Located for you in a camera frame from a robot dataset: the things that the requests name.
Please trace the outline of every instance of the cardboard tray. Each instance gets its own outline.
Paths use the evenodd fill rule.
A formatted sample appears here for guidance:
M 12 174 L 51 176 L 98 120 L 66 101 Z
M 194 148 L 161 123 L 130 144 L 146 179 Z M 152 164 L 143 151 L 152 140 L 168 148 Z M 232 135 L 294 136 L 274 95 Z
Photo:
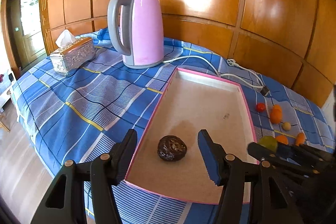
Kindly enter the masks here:
M 134 153 L 125 181 L 148 192 L 178 200 L 218 204 L 222 187 L 210 180 L 197 144 L 206 129 L 226 153 L 256 163 L 246 147 L 255 141 L 244 93 L 238 83 L 216 76 L 177 68 L 162 94 Z M 187 145 L 176 162 L 157 154 L 159 140 L 175 135 Z M 250 185 L 245 184 L 244 202 Z

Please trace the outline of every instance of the small beige ball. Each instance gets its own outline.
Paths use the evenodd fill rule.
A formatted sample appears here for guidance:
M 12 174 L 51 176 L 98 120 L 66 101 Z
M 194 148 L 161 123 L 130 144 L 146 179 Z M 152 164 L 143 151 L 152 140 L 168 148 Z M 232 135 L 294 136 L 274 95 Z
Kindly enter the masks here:
M 289 122 L 284 122 L 284 123 L 282 124 L 282 128 L 283 128 L 283 130 L 285 130 L 285 131 L 290 131 L 290 130 L 291 130 L 291 124 L 290 124 Z

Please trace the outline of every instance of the checkered bed sheet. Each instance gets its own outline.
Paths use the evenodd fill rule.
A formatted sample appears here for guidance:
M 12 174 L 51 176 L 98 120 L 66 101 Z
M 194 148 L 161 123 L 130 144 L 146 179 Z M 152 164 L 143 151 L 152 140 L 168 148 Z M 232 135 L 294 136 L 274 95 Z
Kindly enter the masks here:
M 18 121 L 53 176 L 68 159 L 90 161 L 108 152 L 129 128 L 134 128 L 140 139 L 177 66 L 215 74 L 198 58 L 143 70 L 130 69 L 112 47 L 107 29 L 83 37 L 94 39 L 97 55 L 73 76 L 56 73 L 48 57 L 25 73 L 12 88 Z M 165 55 L 168 59 L 199 55 L 220 73 L 236 74 L 251 84 L 258 83 L 250 72 L 229 67 L 224 58 L 191 43 L 165 38 Z M 260 77 L 270 89 L 266 97 L 236 78 L 228 77 L 242 85 L 257 140 L 266 135 L 284 134 L 294 143 L 297 134 L 304 132 L 307 144 L 331 152 L 335 146 L 334 133 L 320 108 L 275 80 Z M 290 132 L 283 132 L 281 124 L 272 124 L 268 113 L 256 112 L 255 105 L 259 102 L 266 104 L 268 113 L 272 105 L 281 105 L 283 120 L 292 125 Z M 93 216 L 90 183 L 86 182 L 84 188 L 86 211 Z M 146 193 L 124 182 L 113 187 L 113 191 L 121 218 L 127 224 L 211 223 L 217 208 Z M 247 214 L 248 207 L 244 205 L 241 223 L 246 223 Z

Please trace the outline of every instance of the metal pivot bolt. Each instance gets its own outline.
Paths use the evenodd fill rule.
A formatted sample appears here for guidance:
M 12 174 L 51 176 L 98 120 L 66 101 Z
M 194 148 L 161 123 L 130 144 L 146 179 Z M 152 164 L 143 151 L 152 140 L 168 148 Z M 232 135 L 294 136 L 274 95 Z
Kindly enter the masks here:
M 226 158 L 227 160 L 230 160 L 230 161 L 235 160 L 235 157 L 234 157 L 234 155 L 232 155 L 232 154 L 227 154 L 227 155 L 225 156 L 225 158 Z
M 271 166 L 271 164 L 270 164 L 268 161 L 266 161 L 266 160 L 264 160 L 264 161 L 261 163 L 261 165 L 262 165 L 263 167 L 265 167 L 265 168 L 268 168 L 268 167 Z
M 100 155 L 101 160 L 108 160 L 109 158 L 110 158 L 110 155 L 107 153 Z
M 73 165 L 73 163 L 74 163 L 73 160 L 67 160 L 67 161 L 64 163 L 64 165 L 65 165 L 66 167 L 70 167 L 71 165 Z

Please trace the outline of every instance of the white tissue paper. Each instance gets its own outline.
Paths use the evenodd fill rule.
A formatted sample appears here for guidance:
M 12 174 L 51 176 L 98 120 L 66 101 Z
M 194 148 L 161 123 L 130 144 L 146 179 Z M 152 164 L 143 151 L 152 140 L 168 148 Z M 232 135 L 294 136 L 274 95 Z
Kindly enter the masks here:
M 56 45 L 60 48 L 75 42 L 77 39 L 69 30 L 64 30 L 56 40 Z

